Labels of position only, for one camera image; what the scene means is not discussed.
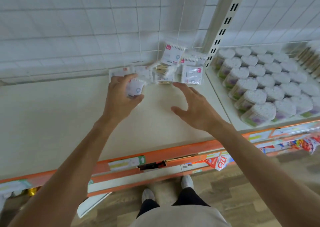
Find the leg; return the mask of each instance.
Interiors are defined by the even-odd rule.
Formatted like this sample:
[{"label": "leg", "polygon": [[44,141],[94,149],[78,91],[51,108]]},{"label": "leg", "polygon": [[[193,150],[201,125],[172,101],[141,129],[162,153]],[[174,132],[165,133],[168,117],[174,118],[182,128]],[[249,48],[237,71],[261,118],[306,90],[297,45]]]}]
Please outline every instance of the leg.
[{"label": "leg", "polygon": [[142,205],[140,208],[140,212],[138,213],[137,218],[148,212],[151,209],[155,209],[157,207],[160,207],[159,204],[155,201],[155,196],[153,192],[150,189],[145,189],[142,193]]},{"label": "leg", "polygon": [[182,191],[179,194],[178,200],[172,206],[178,205],[202,205],[210,207],[205,201],[197,195],[193,189],[193,181],[189,175],[184,176],[181,181]]}]

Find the floor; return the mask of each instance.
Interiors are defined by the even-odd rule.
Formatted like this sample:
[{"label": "floor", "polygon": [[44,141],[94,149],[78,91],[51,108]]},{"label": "floor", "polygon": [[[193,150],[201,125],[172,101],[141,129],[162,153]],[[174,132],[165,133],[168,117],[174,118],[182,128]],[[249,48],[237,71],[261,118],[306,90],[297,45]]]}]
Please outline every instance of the floor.
[{"label": "floor", "polygon": [[[286,172],[303,181],[320,194],[320,147],[313,154],[298,151],[273,157]],[[207,171],[192,175],[194,189],[212,207],[217,208],[233,227],[278,227],[268,207],[237,165],[227,166],[221,171]],[[159,181],[148,187],[154,192],[161,206],[177,200],[181,190],[180,178]],[[75,216],[73,227],[127,227],[136,218],[141,195],[145,186],[134,187],[112,193],[82,219]],[[5,227],[17,212],[14,206],[24,203],[25,198],[14,198],[6,202],[0,219]]]}]

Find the left hand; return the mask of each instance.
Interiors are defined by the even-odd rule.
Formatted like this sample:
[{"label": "left hand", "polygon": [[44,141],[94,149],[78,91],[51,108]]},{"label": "left hand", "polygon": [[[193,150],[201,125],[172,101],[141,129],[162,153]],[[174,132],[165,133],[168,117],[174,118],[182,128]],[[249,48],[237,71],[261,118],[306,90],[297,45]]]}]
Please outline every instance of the left hand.
[{"label": "left hand", "polygon": [[113,76],[109,83],[106,105],[101,119],[112,121],[116,124],[125,119],[131,111],[143,100],[144,95],[138,95],[129,99],[126,95],[126,86],[131,79],[136,78],[137,74],[125,76]]}]

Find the forearm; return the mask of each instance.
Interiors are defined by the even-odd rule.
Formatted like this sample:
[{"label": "forearm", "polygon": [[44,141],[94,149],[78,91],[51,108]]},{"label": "forearm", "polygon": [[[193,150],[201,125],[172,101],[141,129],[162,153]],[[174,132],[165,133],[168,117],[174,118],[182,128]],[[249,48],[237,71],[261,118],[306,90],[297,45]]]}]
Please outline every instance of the forearm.
[{"label": "forearm", "polygon": [[217,140],[283,227],[320,224],[320,197],[317,194],[294,181],[230,124],[223,124],[219,130]]},{"label": "forearm", "polygon": [[98,120],[10,227],[70,226],[79,204],[86,198],[94,166],[116,125]]}]

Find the white shoe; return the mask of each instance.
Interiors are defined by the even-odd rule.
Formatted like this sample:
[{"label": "white shoe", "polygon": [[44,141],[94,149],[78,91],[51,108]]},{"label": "white shoe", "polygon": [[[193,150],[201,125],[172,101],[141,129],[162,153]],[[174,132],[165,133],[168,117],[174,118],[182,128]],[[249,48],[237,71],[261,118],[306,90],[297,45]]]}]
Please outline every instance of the white shoe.
[{"label": "white shoe", "polygon": [[151,199],[153,201],[156,200],[155,195],[149,188],[146,188],[142,193],[142,202],[144,202],[147,199]]},{"label": "white shoe", "polygon": [[185,189],[187,187],[191,187],[193,189],[193,180],[189,175],[185,175],[182,177],[181,180],[181,186],[182,189]]}]

